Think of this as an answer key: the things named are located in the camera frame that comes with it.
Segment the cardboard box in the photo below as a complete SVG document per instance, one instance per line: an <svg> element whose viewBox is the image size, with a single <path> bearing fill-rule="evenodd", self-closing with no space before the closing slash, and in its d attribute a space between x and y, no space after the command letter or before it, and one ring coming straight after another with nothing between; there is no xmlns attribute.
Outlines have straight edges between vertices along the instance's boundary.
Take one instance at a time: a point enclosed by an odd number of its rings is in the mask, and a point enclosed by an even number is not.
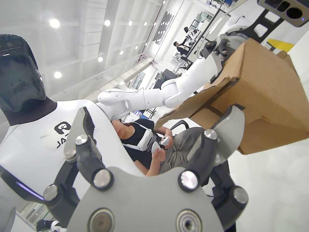
<svg viewBox="0 0 309 232"><path fill-rule="evenodd" d="M252 39L228 59L213 84L160 118L156 128L188 117L207 129L233 104L245 108L243 154L309 138L309 103L289 55L275 55Z"/></svg>

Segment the camera lens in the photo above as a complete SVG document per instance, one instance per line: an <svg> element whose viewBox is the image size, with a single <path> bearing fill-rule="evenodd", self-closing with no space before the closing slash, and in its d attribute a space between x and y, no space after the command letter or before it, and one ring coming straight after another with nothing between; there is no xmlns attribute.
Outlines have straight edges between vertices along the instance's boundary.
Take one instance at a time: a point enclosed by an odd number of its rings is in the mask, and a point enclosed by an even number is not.
<svg viewBox="0 0 309 232"><path fill-rule="evenodd" d="M284 12L287 10L287 8L290 6L290 4L287 1L283 1L279 7L277 8L278 11Z"/></svg>
<svg viewBox="0 0 309 232"><path fill-rule="evenodd" d="M302 17L302 11L298 8L290 8L287 10L287 16L290 19L300 19Z"/></svg>
<svg viewBox="0 0 309 232"><path fill-rule="evenodd" d="M277 8L280 3L282 3L283 0L266 0L265 3L273 8Z"/></svg>

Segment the hand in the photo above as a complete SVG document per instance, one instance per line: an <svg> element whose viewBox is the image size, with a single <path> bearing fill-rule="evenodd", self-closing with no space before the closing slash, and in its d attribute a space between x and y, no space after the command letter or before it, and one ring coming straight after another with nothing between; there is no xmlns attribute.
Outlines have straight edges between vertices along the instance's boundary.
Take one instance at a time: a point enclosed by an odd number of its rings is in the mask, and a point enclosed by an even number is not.
<svg viewBox="0 0 309 232"><path fill-rule="evenodd" d="M162 148L157 148L154 154L152 154L152 161L163 162L165 160L165 156L165 150Z"/></svg>
<svg viewBox="0 0 309 232"><path fill-rule="evenodd" d="M171 136L168 136L168 135L165 135L164 137L168 137L169 138L169 145L166 145L165 148L168 149L168 148L171 148L171 146L173 145L173 137Z"/></svg>

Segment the purple light strip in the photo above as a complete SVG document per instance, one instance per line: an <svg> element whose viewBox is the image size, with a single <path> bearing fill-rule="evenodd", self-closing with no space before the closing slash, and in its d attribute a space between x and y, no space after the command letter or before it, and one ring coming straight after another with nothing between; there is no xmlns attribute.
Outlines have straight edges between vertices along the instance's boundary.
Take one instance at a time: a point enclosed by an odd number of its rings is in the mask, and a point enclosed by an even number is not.
<svg viewBox="0 0 309 232"><path fill-rule="evenodd" d="M42 198L40 195L36 194L35 192L33 192L32 190L28 189L26 186L22 185L19 182L16 182L16 184L20 187L22 187L24 190L28 191L29 193L31 193L32 195L36 196L37 198L41 199L44 201L44 198Z"/></svg>

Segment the black visor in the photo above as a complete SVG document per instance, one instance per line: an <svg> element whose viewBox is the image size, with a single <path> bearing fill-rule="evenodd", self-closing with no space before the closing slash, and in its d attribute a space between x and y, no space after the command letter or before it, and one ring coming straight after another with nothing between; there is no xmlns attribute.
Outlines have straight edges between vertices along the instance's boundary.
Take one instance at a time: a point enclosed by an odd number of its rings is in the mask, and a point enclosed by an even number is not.
<svg viewBox="0 0 309 232"><path fill-rule="evenodd" d="M8 111L19 112L31 99L46 99L42 77L23 49L0 54L0 86L0 108Z"/></svg>

